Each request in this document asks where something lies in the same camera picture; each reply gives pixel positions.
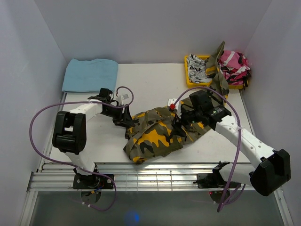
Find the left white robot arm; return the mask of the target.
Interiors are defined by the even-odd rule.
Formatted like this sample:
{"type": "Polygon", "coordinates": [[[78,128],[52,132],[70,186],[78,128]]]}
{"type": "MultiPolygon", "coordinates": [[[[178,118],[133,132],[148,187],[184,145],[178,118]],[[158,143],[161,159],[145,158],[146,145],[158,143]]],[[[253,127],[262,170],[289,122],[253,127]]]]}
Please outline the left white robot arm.
{"type": "Polygon", "coordinates": [[[52,145],[64,153],[73,165],[75,173],[84,176],[83,182],[89,188],[99,185],[100,177],[96,164],[90,159],[85,146],[87,142],[87,122],[102,114],[112,118],[116,126],[130,128],[135,124],[131,118],[128,94],[113,93],[107,88],[101,88],[99,94],[90,96],[86,104],[70,111],[59,111],[56,115],[52,145]]]}

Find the yellow camouflage trousers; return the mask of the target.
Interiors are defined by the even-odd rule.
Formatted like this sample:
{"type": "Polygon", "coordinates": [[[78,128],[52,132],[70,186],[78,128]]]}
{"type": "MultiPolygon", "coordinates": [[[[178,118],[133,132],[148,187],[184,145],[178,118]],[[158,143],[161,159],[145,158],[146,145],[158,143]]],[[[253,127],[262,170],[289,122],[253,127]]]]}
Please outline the yellow camouflage trousers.
{"type": "Polygon", "coordinates": [[[186,137],[168,137],[173,128],[174,115],[167,107],[158,107],[133,117],[135,126],[126,131],[128,142],[123,148],[129,159],[135,164],[141,164],[147,159],[157,156],[165,157],[171,152],[192,144],[209,130],[214,129],[216,123],[211,119],[215,109],[224,109],[225,100],[229,94],[229,86],[220,71],[218,60],[224,50],[222,42],[218,49],[205,60],[206,72],[213,78],[212,84],[206,91],[196,91],[186,99],[180,100],[181,110],[196,110],[200,116],[200,122],[191,125],[186,132],[186,137]]]}

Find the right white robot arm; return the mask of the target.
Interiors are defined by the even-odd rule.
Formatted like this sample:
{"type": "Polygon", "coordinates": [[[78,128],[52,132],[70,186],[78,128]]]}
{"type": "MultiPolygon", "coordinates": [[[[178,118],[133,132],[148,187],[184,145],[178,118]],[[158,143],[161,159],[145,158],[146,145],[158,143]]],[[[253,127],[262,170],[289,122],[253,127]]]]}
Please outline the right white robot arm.
{"type": "Polygon", "coordinates": [[[177,99],[168,100],[167,107],[176,113],[171,134],[183,137],[185,127],[201,122],[228,139],[251,163],[238,166],[219,162],[212,173],[197,178],[200,188],[234,188],[245,184],[252,186],[259,194],[269,196],[291,179],[290,155],[286,150],[275,150],[239,126],[227,108],[213,106],[206,92],[194,92],[189,98],[192,103],[190,110],[185,110],[177,99]]]}

